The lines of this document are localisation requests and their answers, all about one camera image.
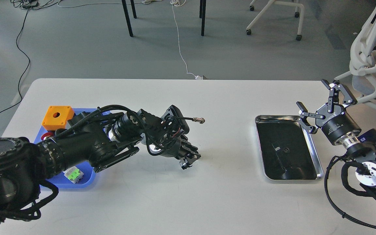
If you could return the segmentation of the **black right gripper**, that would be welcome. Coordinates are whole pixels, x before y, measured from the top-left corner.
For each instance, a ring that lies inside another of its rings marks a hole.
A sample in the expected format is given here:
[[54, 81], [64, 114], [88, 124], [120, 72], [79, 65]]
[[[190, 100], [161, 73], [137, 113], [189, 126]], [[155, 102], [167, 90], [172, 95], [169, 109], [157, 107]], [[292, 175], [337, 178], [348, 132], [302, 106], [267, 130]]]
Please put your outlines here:
[[[351, 132], [358, 136], [361, 132], [361, 128], [346, 113], [346, 107], [356, 105], [358, 101], [348, 87], [340, 82], [329, 83], [326, 79], [322, 79], [321, 82], [329, 89], [328, 102], [317, 110], [318, 114], [309, 113], [302, 102], [296, 102], [301, 111], [298, 122], [310, 134], [315, 134], [318, 127], [321, 128], [332, 145], [339, 145], [337, 140], [343, 135]], [[342, 104], [340, 104], [339, 93], [343, 94]], [[310, 125], [307, 117], [315, 118], [317, 127]]]

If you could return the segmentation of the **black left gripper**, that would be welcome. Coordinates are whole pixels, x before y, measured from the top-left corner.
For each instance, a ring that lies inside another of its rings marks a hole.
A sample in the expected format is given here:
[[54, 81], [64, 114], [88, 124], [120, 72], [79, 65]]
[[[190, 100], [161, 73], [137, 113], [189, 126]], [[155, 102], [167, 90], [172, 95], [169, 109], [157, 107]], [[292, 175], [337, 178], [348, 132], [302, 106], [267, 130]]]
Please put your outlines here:
[[191, 167], [194, 161], [201, 158], [198, 147], [193, 146], [184, 135], [173, 138], [163, 147], [164, 149], [160, 149], [151, 143], [147, 146], [147, 150], [152, 156], [160, 155], [180, 160], [182, 169]]

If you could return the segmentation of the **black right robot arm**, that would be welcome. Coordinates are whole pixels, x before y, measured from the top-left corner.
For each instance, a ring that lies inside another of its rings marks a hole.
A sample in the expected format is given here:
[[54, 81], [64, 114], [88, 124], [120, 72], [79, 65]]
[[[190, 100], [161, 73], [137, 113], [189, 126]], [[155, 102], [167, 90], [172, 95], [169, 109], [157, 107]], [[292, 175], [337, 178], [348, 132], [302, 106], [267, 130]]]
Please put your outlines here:
[[330, 198], [328, 177], [336, 162], [342, 161], [341, 180], [344, 188], [356, 196], [371, 197], [376, 201], [376, 130], [371, 129], [358, 138], [361, 128], [346, 112], [346, 108], [357, 103], [349, 89], [338, 81], [329, 83], [322, 79], [329, 90], [328, 101], [315, 113], [310, 113], [303, 103], [297, 102], [300, 109], [298, 122], [310, 134], [321, 129], [329, 142], [342, 145], [346, 149], [343, 156], [334, 156], [326, 169], [324, 179], [325, 194], [330, 205], [353, 223], [376, 229], [376, 226], [358, 220], [341, 210]]

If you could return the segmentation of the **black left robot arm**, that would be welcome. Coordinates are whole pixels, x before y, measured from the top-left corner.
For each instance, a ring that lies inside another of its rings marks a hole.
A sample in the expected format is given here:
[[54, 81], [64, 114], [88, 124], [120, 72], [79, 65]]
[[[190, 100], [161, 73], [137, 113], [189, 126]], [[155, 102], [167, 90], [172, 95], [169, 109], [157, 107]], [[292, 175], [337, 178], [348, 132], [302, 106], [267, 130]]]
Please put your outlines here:
[[58, 129], [39, 143], [0, 137], [0, 224], [5, 219], [39, 219], [40, 209], [58, 195], [50, 178], [82, 162], [103, 171], [136, 154], [140, 142], [152, 156], [173, 157], [182, 169], [191, 167], [200, 153], [186, 137], [187, 120], [205, 122], [184, 117], [174, 105], [161, 117], [108, 105], [72, 117], [68, 129]]

